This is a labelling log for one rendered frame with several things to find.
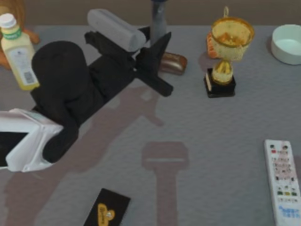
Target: wall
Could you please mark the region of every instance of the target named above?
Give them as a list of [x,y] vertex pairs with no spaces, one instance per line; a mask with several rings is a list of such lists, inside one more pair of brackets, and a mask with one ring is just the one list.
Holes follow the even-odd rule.
[[[25,0],[27,24],[87,24],[89,9],[106,8],[131,24],[150,22],[150,0]],[[253,25],[301,24],[301,0],[169,0],[169,24],[211,24],[223,15]]]

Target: white bottle cap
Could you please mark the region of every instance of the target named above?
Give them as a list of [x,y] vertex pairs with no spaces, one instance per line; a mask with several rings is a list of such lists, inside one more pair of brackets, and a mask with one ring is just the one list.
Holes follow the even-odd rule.
[[17,21],[11,13],[5,13],[0,16],[0,27],[2,28],[12,28],[17,24]]

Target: juice bottle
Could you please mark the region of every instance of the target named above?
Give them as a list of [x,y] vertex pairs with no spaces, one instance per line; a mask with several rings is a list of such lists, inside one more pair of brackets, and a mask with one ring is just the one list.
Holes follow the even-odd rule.
[[15,17],[6,13],[0,16],[3,34],[1,46],[12,72],[22,90],[33,90],[40,86],[32,70],[34,49],[28,34],[23,33]]

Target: trophy stem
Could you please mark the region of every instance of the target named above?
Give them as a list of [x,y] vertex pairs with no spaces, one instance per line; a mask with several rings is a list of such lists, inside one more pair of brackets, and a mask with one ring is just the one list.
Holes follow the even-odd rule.
[[229,60],[223,59],[216,64],[212,71],[212,79],[215,83],[226,86],[233,80],[233,67]]

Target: gray table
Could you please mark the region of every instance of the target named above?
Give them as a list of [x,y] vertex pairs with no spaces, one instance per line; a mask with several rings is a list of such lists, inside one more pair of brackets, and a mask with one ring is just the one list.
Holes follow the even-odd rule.
[[[301,66],[282,64],[269,53],[274,27],[255,27],[251,47],[235,64],[236,96],[209,99],[203,84],[204,71],[215,62],[205,52],[209,26],[169,29],[168,51],[189,61],[184,76],[164,75],[173,95],[159,97],[136,81],[84,126],[81,139],[52,168],[0,171],[0,225],[82,226],[103,187],[132,198],[124,225],[273,225],[263,141],[290,140],[301,166]],[[83,48],[88,63],[99,56],[85,44],[86,26],[34,30],[42,38],[37,48],[70,40]],[[11,72],[1,69],[0,109],[33,104]],[[154,151],[161,157],[186,154],[188,166],[156,175],[143,164]]]

